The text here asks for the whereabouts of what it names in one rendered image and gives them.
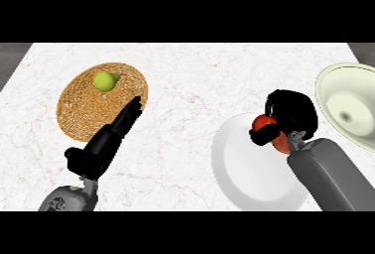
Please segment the pale cream bowl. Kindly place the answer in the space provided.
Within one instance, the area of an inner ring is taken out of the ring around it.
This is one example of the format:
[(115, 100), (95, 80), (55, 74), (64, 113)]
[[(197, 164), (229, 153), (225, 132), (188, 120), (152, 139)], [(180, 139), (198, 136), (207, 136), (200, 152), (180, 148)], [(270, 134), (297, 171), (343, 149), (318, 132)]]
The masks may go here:
[(315, 98), (341, 135), (375, 153), (375, 67), (335, 63), (318, 75)]

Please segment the white plate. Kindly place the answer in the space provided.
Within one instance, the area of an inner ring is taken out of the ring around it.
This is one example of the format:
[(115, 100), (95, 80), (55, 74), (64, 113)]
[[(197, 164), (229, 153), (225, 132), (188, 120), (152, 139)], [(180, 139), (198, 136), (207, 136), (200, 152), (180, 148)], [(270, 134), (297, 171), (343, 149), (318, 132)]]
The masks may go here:
[(296, 211), (309, 196), (287, 164), (287, 154), (250, 137), (257, 113), (234, 116), (213, 139), (211, 167), (232, 204), (247, 211)]

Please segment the red tomato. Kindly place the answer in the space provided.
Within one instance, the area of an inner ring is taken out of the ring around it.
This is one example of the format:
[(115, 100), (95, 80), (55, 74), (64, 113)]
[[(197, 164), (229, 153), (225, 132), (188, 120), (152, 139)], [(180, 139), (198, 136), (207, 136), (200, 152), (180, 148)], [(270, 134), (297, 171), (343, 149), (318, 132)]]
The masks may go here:
[[(267, 116), (266, 114), (260, 115), (254, 122), (253, 122), (253, 130), (259, 131), (266, 125), (276, 124), (276, 120), (272, 116)], [(290, 154), (290, 147), (287, 142), (287, 135), (284, 132), (281, 132), (281, 135), (272, 140), (273, 147), (276, 150), (284, 153)]]

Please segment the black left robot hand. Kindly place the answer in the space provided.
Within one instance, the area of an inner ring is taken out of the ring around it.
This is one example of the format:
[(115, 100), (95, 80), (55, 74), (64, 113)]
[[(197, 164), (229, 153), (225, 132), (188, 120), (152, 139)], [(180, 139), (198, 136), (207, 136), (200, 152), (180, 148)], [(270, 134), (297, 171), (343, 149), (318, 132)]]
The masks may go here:
[(65, 152), (68, 169), (78, 176), (96, 181), (114, 159), (123, 138), (142, 114), (141, 97), (135, 96), (123, 107), (111, 124), (95, 133), (83, 149), (71, 147)]

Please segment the round wicker placemat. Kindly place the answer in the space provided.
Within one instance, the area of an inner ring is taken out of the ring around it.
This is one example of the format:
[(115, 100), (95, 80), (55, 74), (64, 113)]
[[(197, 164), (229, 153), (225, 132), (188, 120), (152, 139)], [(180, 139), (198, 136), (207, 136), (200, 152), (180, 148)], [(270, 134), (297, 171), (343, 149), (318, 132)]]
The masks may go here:
[[(120, 75), (111, 91), (95, 88), (95, 76), (101, 71)], [(64, 133), (74, 140), (87, 142), (135, 96), (141, 97), (141, 108), (145, 108), (148, 84), (142, 72), (126, 63), (92, 66), (73, 79), (59, 97), (56, 119)]]

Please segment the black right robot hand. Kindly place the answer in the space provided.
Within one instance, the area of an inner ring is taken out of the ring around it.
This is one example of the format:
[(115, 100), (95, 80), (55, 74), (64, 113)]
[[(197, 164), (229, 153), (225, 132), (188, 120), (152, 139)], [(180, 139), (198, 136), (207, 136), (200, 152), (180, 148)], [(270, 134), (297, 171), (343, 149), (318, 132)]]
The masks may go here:
[(267, 96), (266, 115), (276, 120), (260, 130), (251, 129), (250, 136), (259, 146), (265, 146), (279, 135), (296, 131), (304, 132), (301, 140), (313, 137), (318, 130), (318, 115), (307, 95), (303, 93), (276, 89)]

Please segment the green pear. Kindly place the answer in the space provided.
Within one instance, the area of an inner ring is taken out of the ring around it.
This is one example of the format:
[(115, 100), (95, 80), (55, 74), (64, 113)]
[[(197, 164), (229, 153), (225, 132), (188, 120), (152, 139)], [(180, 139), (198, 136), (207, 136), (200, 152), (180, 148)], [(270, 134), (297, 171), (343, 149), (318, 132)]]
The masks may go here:
[(93, 77), (93, 86), (99, 91), (108, 92), (114, 89), (118, 80), (120, 74), (104, 70)]

